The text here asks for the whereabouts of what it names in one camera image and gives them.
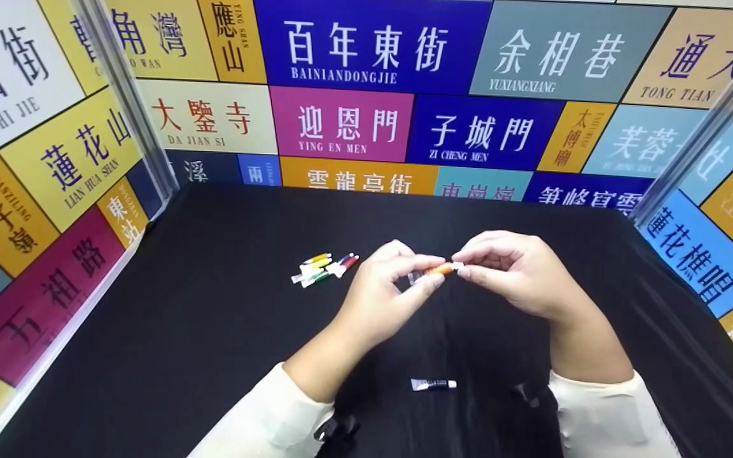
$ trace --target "person's right hand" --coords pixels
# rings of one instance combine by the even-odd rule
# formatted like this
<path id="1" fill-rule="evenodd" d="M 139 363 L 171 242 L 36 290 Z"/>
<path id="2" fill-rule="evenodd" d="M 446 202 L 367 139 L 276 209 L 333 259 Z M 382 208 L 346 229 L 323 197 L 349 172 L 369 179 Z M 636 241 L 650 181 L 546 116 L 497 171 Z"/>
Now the person's right hand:
<path id="1" fill-rule="evenodd" d="M 465 263 L 459 276 L 531 315 L 556 319 L 568 305 L 589 300 L 550 246 L 534 235 L 486 231 L 452 258 Z"/>

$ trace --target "finger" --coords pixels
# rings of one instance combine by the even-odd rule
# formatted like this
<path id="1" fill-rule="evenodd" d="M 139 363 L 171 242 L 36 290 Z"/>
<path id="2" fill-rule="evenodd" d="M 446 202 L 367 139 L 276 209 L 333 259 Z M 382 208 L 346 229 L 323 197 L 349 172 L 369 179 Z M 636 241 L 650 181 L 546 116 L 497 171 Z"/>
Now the finger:
<path id="1" fill-rule="evenodd" d="M 401 307 L 405 313 L 405 319 L 409 319 L 415 312 L 424 305 L 440 285 L 445 281 L 445 276 L 440 273 L 429 274 L 419 279 L 410 289 L 405 290 L 395 299 L 395 305 Z"/>
<path id="2" fill-rule="evenodd" d="M 387 275 L 390 281 L 395 281 L 404 275 L 415 272 L 415 270 L 430 269 L 431 267 L 440 266 L 442 263 L 445 263 L 445 258 L 440 256 L 416 254 L 415 256 L 399 256 L 384 261 L 377 268 L 383 275 Z"/>
<path id="3" fill-rule="evenodd" d="M 415 252 L 412 251 L 412 249 L 408 246 L 406 246 L 403 242 L 400 240 L 392 240 L 389 243 L 383 244 L 383 246 L 379 247 L 375 250 L 372 255 L 370 255 L 369 258 L 367 258 L 367 261 L 389 261 L 389 259 L 397 258 L 398 256 L 413 256 L 415 255 Z"/>
<path id="4" fill-rule="evenodd" d="M 489 255 L 495 255 L 500 258 L 500 261 L 505 260 L 514 263 L 522 257 L 523 253 L 520 248 L 522 240 L 518 237 L 501 237 L 480 241 L 470 247 L 464 247 L 454 253 L 451 258 L 458 263 L 466 263 L 471 259 L 484 259 Z"/>
<path id="5" fill-rule="evenodd" d="M 483 266 L 465 266 L 457 271 L 457 275 L 471 283 L 478 284 L 485 289 L 509 298 L 512 292 L 512 276 L 515 274 Z"/>

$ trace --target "black object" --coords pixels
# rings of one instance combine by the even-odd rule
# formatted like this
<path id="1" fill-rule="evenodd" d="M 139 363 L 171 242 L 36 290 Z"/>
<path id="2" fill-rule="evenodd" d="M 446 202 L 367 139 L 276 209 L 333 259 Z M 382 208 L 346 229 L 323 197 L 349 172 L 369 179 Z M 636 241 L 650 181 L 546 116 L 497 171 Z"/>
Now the black object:
<path id="1" fill-rule="evenodd" d="M 488 229 L 553 247 L 610 319 L 683 456 L 733 456 L 733 344 L 619 212 L 200 185 L 169 206 L 3 430 L 0 457 L 184 458 L 337 313 L 354 275 L 300 289 L 288 281 L 297 263 L 366 258 L 394 238 L 448 257 Z M 541 319 L 450 275 L 344 384 L 335 409 L 358 418 L 358 446 L 326 456 L 561 458 L 555 406 L 510 391 L 547 385 L 549 370 Z M 459 389 L 415 393 L 416 374 L 449 374 Z"/>

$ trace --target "blue sign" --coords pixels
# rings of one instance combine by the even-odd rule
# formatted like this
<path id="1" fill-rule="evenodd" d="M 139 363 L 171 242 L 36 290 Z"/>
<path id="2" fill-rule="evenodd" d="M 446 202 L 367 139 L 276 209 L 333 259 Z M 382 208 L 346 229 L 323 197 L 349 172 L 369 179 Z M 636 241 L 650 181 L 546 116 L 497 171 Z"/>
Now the blue sign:
<path id="1" fill-rule="evenodd" d="M 533 172 L 440 167 L 434 195 L 521 201 Z"/>
<path id="2" fill-rule="evenodd" d="M 188 183 L 242 183 L 236 154 L 166 150 L 180 186 Z"/>
<path id="3" fill-rule="evenodd" d="M 263 154 L 238 154 L 242 182 L 258 186 L 282 186 L 279 157 Z"/>
<path id="4" fill-rule="evenodd" d="M 733 309 L 733 242 L 680 191 L 641 234 L 718 318 Z"/>
<path id="5" fill-rule="evenodd" d="M 522 201 L 619 209 L 629 215 L 651 183 L 631 177 L 536 172 Z"/>
<path id="6" fill-rule="evenodd" d="M 274 86 L 467 94 L 487 2 L 256 0 Z"/>
<path id="7" fill-rule="evenodd" d="M 564 102 L 418 95 L 407 162 L 533 170 Z"/>

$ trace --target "white sign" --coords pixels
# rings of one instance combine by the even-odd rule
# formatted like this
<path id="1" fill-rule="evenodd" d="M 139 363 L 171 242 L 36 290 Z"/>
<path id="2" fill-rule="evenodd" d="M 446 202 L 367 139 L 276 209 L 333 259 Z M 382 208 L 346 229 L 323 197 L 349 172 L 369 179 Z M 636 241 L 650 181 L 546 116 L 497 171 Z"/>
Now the white sign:
<path id="1" fill-rule="evenodd" d="M 84 97 L 33 0 L 0 0 L 0 145 Z"/>

